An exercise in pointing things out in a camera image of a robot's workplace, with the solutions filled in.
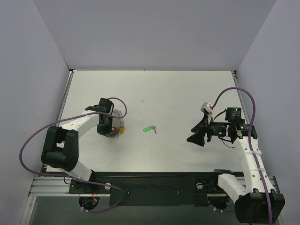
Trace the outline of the metal key organizer blue handle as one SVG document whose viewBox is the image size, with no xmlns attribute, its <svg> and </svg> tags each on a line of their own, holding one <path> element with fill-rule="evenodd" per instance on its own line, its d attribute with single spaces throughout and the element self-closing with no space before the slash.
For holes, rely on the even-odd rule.
<svg viewBox="0 0 300 225">
<path fill-rule="evenodd" d="M 112 131 L 111 129 L 111 131 L 108 134 L 106 134 L 106 137 L 118 138 L 120 136 L 120 129 L 122 127 L 125 127 L 123 119 L 112 118 L 112 127 L 116 127 L 116 130 Z"/>
</svg>

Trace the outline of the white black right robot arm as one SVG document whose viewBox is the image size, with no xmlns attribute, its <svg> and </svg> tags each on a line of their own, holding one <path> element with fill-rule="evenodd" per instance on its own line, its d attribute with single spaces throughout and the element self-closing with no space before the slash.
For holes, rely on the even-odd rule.
<svg viewBox="0 0 300 225">
<path fill-rule="evenodd" d="M 230 170 L 216 170 L 217 176 L 209 181 L 210 188 L 215 192 L 226 192 L 234 202 L 235 215 L 240 223 L 274 224 L 285 205 L 285 198 L 268 178 L 255 128 L 245 123 L 241 108 L 227 108 L 224 122 L 214 121 L 213 109 L 207 103 L 201 111 L 204 116 L 191 129 L 192 135 L 187 142 L 203 147 L 213 136 L 220 139 L 229 137 L 239 157 L 245 181 L 245 185 L 240 184 Z"/>
</svg>

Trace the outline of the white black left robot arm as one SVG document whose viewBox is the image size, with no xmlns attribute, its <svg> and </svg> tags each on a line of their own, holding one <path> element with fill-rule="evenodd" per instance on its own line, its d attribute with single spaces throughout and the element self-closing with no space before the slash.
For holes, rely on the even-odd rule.
<svg viewBox="0 0 300 225">
<path fill-rule="evenodd" d="M 82 116 L 72 119 L 61 127 L 48 128 L 41 155 L 41 161 L 57 168 L 67 175 L 80 179 L 80 188 L 91 193 L 96 189 L 96 180 L 91 178 L 92 170 L 79 161 L 79 138 L 91 128 L 108 137 L 113 132 L 113 118 L 109 117 L 114 109 L 110 99 L 101 98 L 98 105 L 87 107 Z"/>
</svg>

